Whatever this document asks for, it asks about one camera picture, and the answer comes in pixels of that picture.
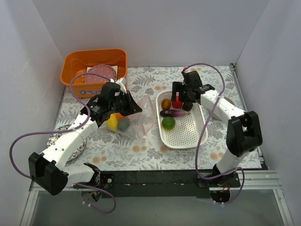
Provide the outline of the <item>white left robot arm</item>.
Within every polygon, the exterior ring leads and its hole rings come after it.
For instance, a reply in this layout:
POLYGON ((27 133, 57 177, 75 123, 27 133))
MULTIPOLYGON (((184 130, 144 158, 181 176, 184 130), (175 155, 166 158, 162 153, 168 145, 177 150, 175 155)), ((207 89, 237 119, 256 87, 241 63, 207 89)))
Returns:
POLYGON ((67 185, 77 183, 83 183, 89 188, 99 186, 101 171, 95 165, 84 163, 74 168, 65 165, 81 143, 97 131, 112 114, 129 116, 142 112, 141 107, 126 90, 126 83, 125 78, 105 83, 100 94, 93 96, 87 104, 84 104, 66 133, 60 131, 62 135, 53 145, 40 154, 30 155, 29 170, 32 181, 51 195, 57 195, 67 185))

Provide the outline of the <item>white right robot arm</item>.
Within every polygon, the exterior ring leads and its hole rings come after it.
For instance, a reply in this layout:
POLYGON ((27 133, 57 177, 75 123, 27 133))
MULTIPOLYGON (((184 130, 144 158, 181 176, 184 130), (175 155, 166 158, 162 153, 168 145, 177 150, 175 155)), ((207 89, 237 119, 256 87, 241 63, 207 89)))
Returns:
POLYGON ((226 146, 223 157, 215 164, 211 176, 198 176, 203 180, 213 180, 218 187, 226 186, 229 174, 235 172, 241 161, 262 144, 262 134, 258 114, 246 112, 232 105, 210 84, 204 85, 196 71, 182 73, 182 82, 173 82, 172 100, 183 103, 198 103, 210 110, 227 125, 226 146))

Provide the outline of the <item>white perforated plastic basket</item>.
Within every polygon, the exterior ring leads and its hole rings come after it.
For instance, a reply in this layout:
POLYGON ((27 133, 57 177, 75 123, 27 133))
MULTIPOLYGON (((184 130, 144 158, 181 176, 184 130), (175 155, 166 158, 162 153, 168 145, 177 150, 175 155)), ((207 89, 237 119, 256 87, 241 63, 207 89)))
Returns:
POLYGON ((193 104, 192 109, 187 115, 176 117, 175 127, 172 130, 166 130, 162 126, 163 116, 161 103, 165 99, 171 99, 172 91, 162 91, 156 97, 156 110, 158 119, 158 129, 162 142, 172 149, 188 149, 194 148, 198 144, 198 140, 205 124, 205 118, 200 105, 193 104))

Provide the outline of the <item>clear zip top bag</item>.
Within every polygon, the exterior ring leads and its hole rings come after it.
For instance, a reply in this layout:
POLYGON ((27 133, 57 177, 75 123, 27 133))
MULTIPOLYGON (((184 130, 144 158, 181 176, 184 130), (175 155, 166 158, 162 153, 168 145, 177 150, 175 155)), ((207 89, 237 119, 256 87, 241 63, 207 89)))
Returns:
POLYGON ((107 129, 109 131, 115 132, 117 134, 127 136, 133 140, 145 140, 147 138, 147 134, 155 125, 155 109, 154 105, 151 101, 151 96, 146 95, 141 100, 137 102, 137 104, 142 108, 141 113, 135 113, 130 116, 123 116, 123 118, 130 119, 130 126, 125 131, 119 131, 118 129, 112 131, 108 129, 107 122, 105 122, 101 128, 107 129))

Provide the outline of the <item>purple eggplant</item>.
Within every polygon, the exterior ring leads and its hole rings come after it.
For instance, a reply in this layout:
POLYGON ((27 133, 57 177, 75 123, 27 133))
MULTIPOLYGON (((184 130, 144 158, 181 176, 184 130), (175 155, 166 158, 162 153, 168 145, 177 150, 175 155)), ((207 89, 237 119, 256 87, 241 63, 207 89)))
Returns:
POLYGON ((167 110, 161 110, 159 112, 160 116, 163 117, 174 117, 174 118, 178 118, 178 117, 183 117, 188 115, 189 113, 186 111, 179 111, 179 110, 172 110, 172 109, 167 109, 167 110))

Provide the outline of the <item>orange tangerine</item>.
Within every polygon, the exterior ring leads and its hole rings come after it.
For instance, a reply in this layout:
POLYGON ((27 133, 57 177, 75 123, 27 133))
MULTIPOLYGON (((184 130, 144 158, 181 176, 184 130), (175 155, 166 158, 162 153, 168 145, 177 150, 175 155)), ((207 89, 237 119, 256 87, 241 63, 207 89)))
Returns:
POLYGON ((115 113, 116 118, 123 118, 123 116, 120 113, 115 113))

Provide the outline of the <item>yellow mango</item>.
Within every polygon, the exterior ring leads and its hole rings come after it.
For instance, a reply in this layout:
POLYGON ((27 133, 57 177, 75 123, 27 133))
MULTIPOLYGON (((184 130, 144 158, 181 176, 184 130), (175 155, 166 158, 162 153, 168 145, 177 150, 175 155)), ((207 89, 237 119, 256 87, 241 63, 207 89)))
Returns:
POLYGON ((106 121, 108 129, 115 131, 118 127, 118 119, 115 114, 111 114, 110 118, 106 121))

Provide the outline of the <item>green lime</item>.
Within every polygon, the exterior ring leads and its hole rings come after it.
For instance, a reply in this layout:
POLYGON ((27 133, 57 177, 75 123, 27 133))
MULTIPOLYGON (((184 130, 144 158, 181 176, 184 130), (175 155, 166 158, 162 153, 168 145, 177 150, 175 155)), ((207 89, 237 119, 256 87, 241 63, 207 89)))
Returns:
POLYGON ((165 130, 172 130, 176 125, 175 119, 173 117, 164 117, 161 125, 165 130))

